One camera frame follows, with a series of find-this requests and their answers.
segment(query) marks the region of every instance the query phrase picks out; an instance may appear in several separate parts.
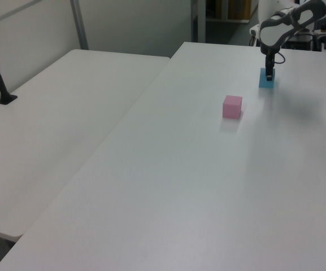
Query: white table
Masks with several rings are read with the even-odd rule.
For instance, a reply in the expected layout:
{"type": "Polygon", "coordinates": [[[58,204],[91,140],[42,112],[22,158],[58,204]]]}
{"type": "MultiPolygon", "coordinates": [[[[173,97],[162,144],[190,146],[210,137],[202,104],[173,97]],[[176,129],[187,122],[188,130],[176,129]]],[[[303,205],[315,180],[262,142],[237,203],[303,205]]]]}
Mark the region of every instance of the white table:
{"type": "Polygon", "coordinates": [[[74,50],[0,105],[0,237],[24,234],[168,61],[74,50]]]}
{"type": "Polygon", "coordinates": [[[0,271],[326,270],[326,55],[282,53],[185,43],[0,271]]]}

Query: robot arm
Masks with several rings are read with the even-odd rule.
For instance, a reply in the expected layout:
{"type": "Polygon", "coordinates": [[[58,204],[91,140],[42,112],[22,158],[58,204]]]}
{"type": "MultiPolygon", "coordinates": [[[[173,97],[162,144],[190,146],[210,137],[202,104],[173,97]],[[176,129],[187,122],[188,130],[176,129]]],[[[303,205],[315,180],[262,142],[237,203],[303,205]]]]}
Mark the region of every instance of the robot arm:
{"type": "MultiPolygon", "coordinates": [[[[273,1],[260,0],[259,16],[262,19],[262,10],[269,10],[266,4],[273,1]]],[[[292,1],[282,1],[285,8],[274,13],[267,20],[260,22],[260,50],[266,55],[267,81],[273,79],[273,67],[275,65],[275,54],[280,51],[282,44],[297,31],[302,30],[309,24],[326,17],[326,0],[308,0],[301,6],[292,1]]]]}

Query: black cable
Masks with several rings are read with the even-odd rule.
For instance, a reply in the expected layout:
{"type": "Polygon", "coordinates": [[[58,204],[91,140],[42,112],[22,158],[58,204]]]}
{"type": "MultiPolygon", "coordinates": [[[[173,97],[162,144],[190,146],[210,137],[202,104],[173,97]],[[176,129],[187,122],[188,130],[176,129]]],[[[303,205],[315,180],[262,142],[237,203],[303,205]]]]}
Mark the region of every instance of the black cable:
{"type": "Polygon", "coordinates": [[[275,64],[283,64],[283,63],[285,63],[285,62],[286,62],[286,58],[284,57],[284,55],[281,54],[280,52],[278,52],[278,54],[279,54],[280,56],[282,56],[283,61],[282,61],[282,62],[275,62],[275,64]]]}

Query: floor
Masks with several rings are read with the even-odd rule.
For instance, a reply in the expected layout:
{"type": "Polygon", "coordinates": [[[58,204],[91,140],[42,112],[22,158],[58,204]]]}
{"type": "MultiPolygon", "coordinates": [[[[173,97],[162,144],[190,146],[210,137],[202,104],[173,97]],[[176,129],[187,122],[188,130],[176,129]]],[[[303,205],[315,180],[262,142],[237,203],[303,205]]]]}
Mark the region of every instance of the floor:
{"type": "Polygon", "coordinates": [[[258,24],[257,11],[254,12],[248,24],[207,21],[206,42],[248,46],[251,39],[249,29],[256,24],[258,24]]]}

